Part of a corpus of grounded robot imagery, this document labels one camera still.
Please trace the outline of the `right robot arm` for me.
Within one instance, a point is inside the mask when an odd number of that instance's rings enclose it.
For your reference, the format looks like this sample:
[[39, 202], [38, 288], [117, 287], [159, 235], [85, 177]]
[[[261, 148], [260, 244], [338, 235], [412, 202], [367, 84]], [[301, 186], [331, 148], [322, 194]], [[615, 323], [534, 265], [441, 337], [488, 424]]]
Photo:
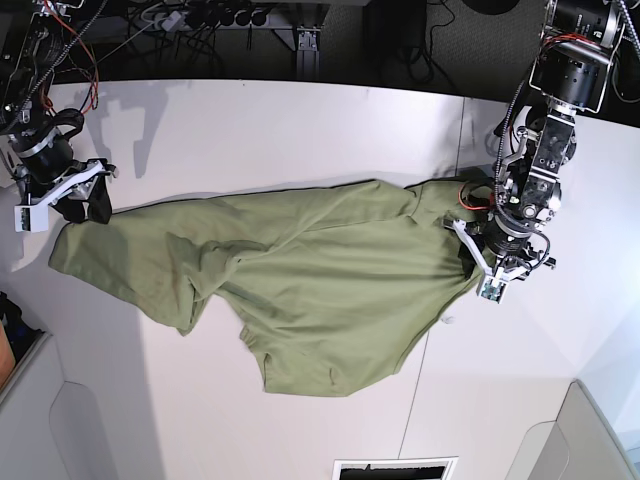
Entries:
[[79, 160], [71, 145], [98, 104], [97, 63], [78, 108], [57, 109], [50, 98], [56, 70], [106, 4], [90, 12], [84, 1], [4, 1], [1, 4], [1, 164], [17, 187], [18, 232], [42, 232], [50, 211], [67, 222], [106, 224], [112, 216], [107, 181], [117, 168], [105, 158]]

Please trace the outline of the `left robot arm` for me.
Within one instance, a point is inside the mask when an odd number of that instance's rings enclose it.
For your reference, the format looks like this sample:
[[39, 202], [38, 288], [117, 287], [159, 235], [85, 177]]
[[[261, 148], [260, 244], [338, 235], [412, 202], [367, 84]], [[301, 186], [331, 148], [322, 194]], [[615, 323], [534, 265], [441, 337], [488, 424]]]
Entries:
[[561, 206], [560, 169], [576, 150], [580, 112], [600, 110], [624, 34], [635, 28], [624, 1], [550, 1], [539, 50], [494, 133], [500, 142], [485, 198], [472, 196], [479, 183], [458, 191], [459, 204], [478, 219], [448, 220], [461, 242], [464, 275], [481, 270], [501, 288], [535, 269], [554, 267], [550, 250], [535, 250]]

